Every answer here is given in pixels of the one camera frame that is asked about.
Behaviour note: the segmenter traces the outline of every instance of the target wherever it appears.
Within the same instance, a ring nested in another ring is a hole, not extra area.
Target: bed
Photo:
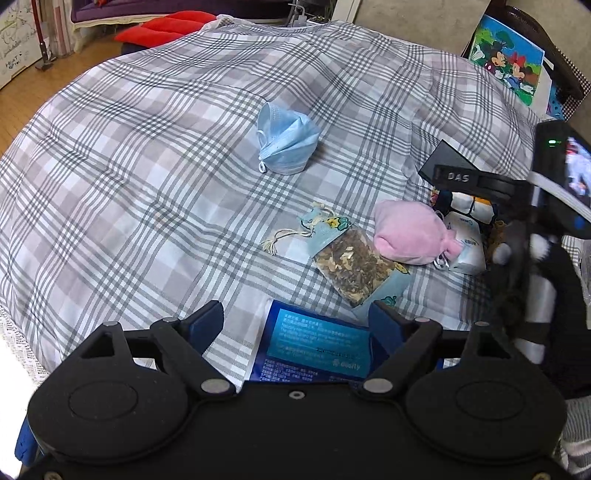
[[[320,127],[304,172],[258,171],[266,101]],[[305,240],[272,257],[271,232],[322,202],[372,235],[377,201],[428,201],[417,170],[440,140],[522,179],[539,121],[484,69],[339,21],[229,25],[109,60],[0,161],[0,319],[52,371],[101,322],[145,328],[218,299],[226,322],[205,357],[239,385],[272,299],[355,321]],[[479,280],[412,273],[408,317],[461,330],[483,318]]]

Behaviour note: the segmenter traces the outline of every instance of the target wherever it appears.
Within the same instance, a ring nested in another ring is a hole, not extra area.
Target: red pillow
[[[158,32],[156,30],[144,28],[143,26],[137,26],[123,30],[123,32],[115,37],[115,40],[152,48],[181,37],[182,35],[180,33]]]
[[[159,32],[180,33],[181,35],[187,35],[201,30],[201,27],[204,25],[205,24],[202,22],[195,22],[192,20],[160,17],[146,22],[144,25],[142,25],[142,27]]]
[[[207,12],[198,10],[183,10],[175,14],[167,15],[168,18],[178,18],[179,20],[192,20],[194,22],[208,23],[214,21],[217,17]]]

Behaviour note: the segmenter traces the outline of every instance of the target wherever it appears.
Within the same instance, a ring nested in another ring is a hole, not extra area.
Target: purple sofa
[[[228,14],[248,20],[286,18],[288,0],[110,0],[99,7],[93,0],[72,1],[72,22],[106,20],[129,15],[172,14],[201,10],[213,15]]]

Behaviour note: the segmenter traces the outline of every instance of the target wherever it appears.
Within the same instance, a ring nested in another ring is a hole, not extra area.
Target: pink plush toy
[[[455,260],[463,244],[455,230],[447,230],[429,205],[384,200],[374,209],[374,245],[385,258],[411,265],[426,265],[442,253]]]

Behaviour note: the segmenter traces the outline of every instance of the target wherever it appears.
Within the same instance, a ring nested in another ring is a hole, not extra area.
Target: wooden floor
[[[34,66],[24,70],[0,90],[0,155],[43,103],[89,68],[115,57],[121,44],[100,38],[81,53],[56,60],[41,72]]]

